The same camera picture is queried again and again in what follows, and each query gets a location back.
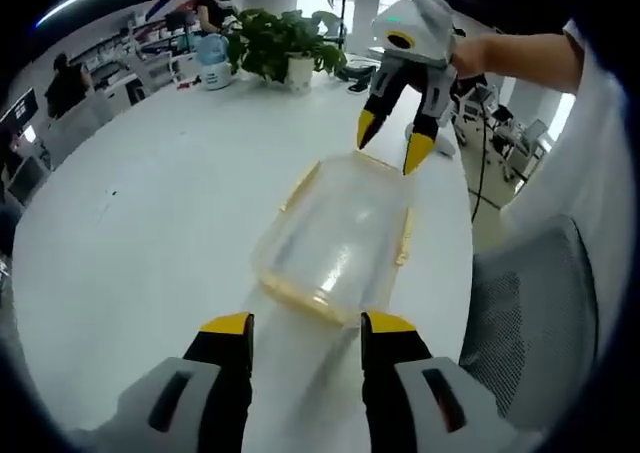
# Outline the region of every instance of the transparent plastic box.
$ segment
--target transparent plastic box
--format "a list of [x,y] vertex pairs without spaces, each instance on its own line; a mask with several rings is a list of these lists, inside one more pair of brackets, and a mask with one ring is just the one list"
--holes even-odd
[[256,247],[262,289],[342,326],[385,310],[408,257],[411,192],[411,177],[357,151],[316,163]]

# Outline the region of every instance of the human hand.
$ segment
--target human hand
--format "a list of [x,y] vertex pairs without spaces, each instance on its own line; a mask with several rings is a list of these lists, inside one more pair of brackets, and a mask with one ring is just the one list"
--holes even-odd
[[486,44],[483,38],[462,40],[453,48],[451,64],[458,70],[458,78],[472,78],[486,72]]

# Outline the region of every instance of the green leaves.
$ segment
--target green leaves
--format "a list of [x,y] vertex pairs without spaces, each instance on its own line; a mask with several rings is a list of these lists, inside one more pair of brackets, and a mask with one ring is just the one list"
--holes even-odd
[[315,71],[328,73],[346,65],[344,53],[318,36],[318,22],[289,11],[281,18],[262,9],[238,14],[242,29],[228,35],[232,72],[242,67],[263,78],[284,83],[289,58],[313,58]]

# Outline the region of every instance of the potted plant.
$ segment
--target potted plant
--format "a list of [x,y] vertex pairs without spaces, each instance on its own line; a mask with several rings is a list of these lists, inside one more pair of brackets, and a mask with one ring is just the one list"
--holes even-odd
[[335,73],[347,60],[344,53],[318,36],[318,24],[299,12],[280,18],[262,9],[238,15],[237,29],[227,35],[231,71],[242,69],[294,90],[308,86],[312,72]]

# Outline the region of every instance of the white table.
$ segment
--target white table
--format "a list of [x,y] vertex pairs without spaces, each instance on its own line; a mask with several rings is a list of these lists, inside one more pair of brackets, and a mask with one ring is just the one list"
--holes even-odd
[[[401,164],[419,100],[405,91],[369,153]],[[57,421],[96,427],[127,386],[181,356],[201,324],[250,308],[245,451],[369,451],[359,341],[256,292],[250,265],[300,175],[355,147],[365,101],[324,74],[306,96],[248,81],[214,92],[169,86],[51,175],[18,226],[13,286],[26,361]],[[450,127],[443,134],[456,144]],[[411,256],[389,311],[416,324],[434,355],[457,360],[472,260],[460,154],[433,154],[415,174]]]

